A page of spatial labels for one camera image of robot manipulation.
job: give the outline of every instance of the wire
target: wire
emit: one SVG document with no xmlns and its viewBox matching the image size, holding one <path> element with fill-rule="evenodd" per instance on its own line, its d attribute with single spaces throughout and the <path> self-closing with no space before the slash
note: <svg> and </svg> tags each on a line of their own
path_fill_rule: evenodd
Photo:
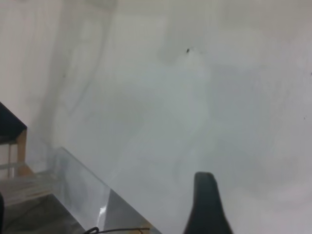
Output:
<svg viewBox="0 0 312 234">
<path fill-rule="evenodd" d="M 122 232 L 122 231 L 139 231 L 141 234 L 142 231 L 150 230 L 150 228 L 118 228 L 118 229 L 109 229 L 104 231 L 99 231 L 97 227 L 94 227 L 85 232 L 85 234 L 100 234 L 100 233 L 112 233 L 112 232 Z"/>
<path fill-rule="evenodd" d="M 139 231 L 142 233 L 144 230 L 150 230 L 150 228 L 119 228 L 119 229 L 110 229 L 105 231 L 100 231 L 99 233 L 112 233 L 112 232 L 121 232 L 121 231 Z"/>
<path fill-rule="evenodd" d="M 23 214 L 21 214 L 20 216 L 18 216 L 17 218 L 14 218 L 12 221 L 10 221 L 5 228 L 3 229 L 3 231 L 6 231 L 9 227 L 12 226 L 12 224 L 14 224 L 15 222 L 17 222 L 19 219 L 23 218 L 25 215 L 27 215 L 29 212 L 33 211 L 35 208 L 41 206 L 44 202 L 46 202 L 48 199 L 48 196 L 43 199 L 43 201 L 41 201 L 40 203 L 38 203 L 37 205 L 34 205 L 33 207 L 31 207 L 30 209 L 28 209 L 27 211 L 25 211 Z"/>
</svg>

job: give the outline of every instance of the transparent acrylic sheet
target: transparent acrylic sheet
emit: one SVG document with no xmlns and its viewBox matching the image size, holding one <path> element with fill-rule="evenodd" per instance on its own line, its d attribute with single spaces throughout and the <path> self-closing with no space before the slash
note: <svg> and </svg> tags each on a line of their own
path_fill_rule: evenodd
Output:
<svg viewBox="0 0 312 234">
<path fill-rule="evenodd" d="M 53 150 L 28 130 L 26 164 L 34 173 L 51 171 L 54 195 L 85 229 L 133 228 L 148 222 L 66 149 Z"/>
<path fill-rule="evenodd" d="M 104 227 L 111 189 L 65 149 L 49 158 L 50 170 L 60 179 L 54 195 L 84 229 Z"/>
</svg>

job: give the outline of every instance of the white wall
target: white wall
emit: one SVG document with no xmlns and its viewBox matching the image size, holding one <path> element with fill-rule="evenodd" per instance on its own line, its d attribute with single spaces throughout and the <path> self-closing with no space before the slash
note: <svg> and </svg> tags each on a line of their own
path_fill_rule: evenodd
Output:
<svg viewBox="0 0 312 234">
<path fill-rule="evenodd" d="M 312 3 L 1 3 L 0 100 L 164 234 L 199 170 L 235 232 L 310 232 Z"/>
</svg>

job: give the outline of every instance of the floor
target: floor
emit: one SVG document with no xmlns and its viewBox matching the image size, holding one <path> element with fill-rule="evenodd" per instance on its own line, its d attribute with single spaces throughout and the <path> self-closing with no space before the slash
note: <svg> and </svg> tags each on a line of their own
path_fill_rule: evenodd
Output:
<svg viewBox="0 0 312 234">
<path fill-rule="evenodd" d="M 84 229 L 53 195 L 9 206 L 4 233 L 82 234 Z"/>
</svg>

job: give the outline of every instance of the black object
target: black object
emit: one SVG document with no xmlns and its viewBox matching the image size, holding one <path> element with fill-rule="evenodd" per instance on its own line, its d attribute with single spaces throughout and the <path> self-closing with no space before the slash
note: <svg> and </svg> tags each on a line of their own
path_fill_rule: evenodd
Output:
<svg viewBox="0 0 312 234">
<path fill-rule="evenodd" d="M 184 234 L 233 234 L 224 215 L 218 185 L 211 173 L 197 172 L 193 208 Z"/>
<path fill-rule="evenodd" d="M 15 140 L 26 126 L 0 102 L 0 143 Z"/>
</svg>

